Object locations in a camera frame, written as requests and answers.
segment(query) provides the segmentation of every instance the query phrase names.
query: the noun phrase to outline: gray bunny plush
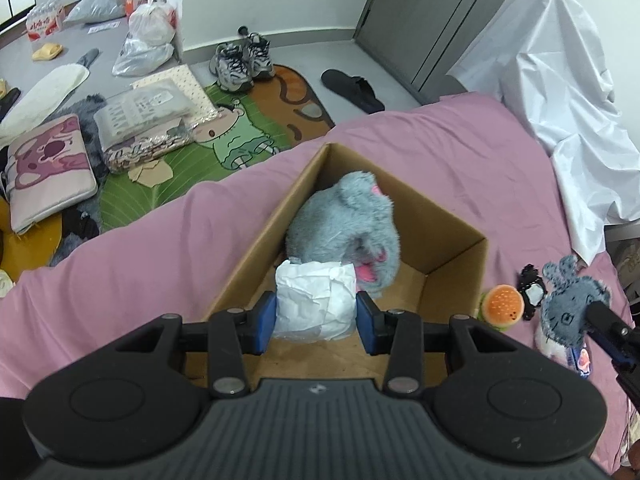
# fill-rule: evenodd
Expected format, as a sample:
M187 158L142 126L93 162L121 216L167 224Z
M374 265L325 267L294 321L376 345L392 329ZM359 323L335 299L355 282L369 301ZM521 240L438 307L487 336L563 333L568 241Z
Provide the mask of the gray bunny plush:
M578 276L577 257L565 256L557 266L545 264L542 275L554 290L542 301L536 346L547 357L562 357L567 348L581 348L584 342L584 313L588 304L601 301L610 306L611 293L591 276Z
M304 264L352 263L360 289L375 297L400 266L393 210L372 173L348 173L314 193L297 212L287 232L287 256Z

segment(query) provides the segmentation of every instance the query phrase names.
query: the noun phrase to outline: bed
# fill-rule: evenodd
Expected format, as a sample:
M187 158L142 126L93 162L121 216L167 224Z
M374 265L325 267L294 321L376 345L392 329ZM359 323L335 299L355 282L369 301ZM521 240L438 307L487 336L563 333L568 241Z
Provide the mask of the bed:
M0 300L0 396L24 397L41 378L166 312L200 320L235 264L323 142L340 142L483 232L490 250L484 286L515 283L571 252L549 158L499 102L461 94L410 112L382 112L325 137L203 182L137 222L94 238L55 268L25 272ZM582 272L612 292L630 322L607 253ZM531 346L536 320L509 335ZM609 418L593 458L611 472L628 421L610 359L589 342L590 380Z

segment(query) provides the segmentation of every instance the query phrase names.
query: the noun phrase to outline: sneaker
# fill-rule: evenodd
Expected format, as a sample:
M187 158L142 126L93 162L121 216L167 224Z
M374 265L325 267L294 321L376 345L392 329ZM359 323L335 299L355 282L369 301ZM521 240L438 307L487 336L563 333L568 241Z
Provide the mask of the sneaker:
M209 71L218 78L218 86L225 92L247 92L254 85L238 44L219 44Z
M242 56L249 66L249 73L253 79L271 79L276 71L269 55L269 44L266 38L257 32L248 33L246 27L240 27L238 32L244 37Z

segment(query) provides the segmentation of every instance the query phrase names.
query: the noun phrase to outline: gray ribbed panel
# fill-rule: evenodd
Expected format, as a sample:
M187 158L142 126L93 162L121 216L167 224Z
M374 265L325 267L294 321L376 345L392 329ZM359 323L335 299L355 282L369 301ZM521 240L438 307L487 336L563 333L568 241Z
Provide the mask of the gray ribbed panel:
M50 461L33 480L605 480L587 459L546 468L500 466L441 436L421 406L372 381L264 380L221 400L178 446L147 462L82 470Z

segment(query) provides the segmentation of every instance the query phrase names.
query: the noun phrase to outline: open cardboard box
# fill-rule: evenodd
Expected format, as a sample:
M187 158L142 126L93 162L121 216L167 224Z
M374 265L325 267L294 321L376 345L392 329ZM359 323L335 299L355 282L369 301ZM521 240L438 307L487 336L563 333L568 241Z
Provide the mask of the open cardboard box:
M394 202L400 235L402 264L395 282L375 300L379 308L402 308L441 323L453 314L475 314L488 245L484 236L363 156L340 144L325 144L238 263L207 318L231 307L251 308L265 290L275 290L275 268L285 257L285 235L298 209L317 190L358 170L375 174L382 193ZM380 384L387 361L388 356L367 355L357 332L312 344L271 339L262 356L244 358L252 387L262 377L375 378ZM190 355L185 372L204 381L206 356ZM445 376L444 357L427 354L426 383L440 383Z

